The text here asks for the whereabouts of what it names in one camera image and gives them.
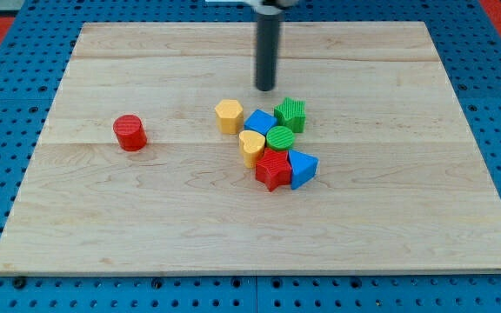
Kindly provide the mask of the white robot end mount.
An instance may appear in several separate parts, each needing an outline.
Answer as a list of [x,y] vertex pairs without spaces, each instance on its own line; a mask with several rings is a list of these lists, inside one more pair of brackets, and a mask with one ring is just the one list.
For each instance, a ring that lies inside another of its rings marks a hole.
[[298,4],[298,0],[205,0],[205,2],[212,5],[242,4],[261,15],[278,15]]

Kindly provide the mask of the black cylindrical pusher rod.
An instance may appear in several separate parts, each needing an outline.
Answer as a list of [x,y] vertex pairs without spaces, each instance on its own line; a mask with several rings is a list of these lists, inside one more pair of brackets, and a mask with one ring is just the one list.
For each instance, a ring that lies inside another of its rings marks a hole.
[[255,86],[261,91],[275,88],[282,14],[257,14]]

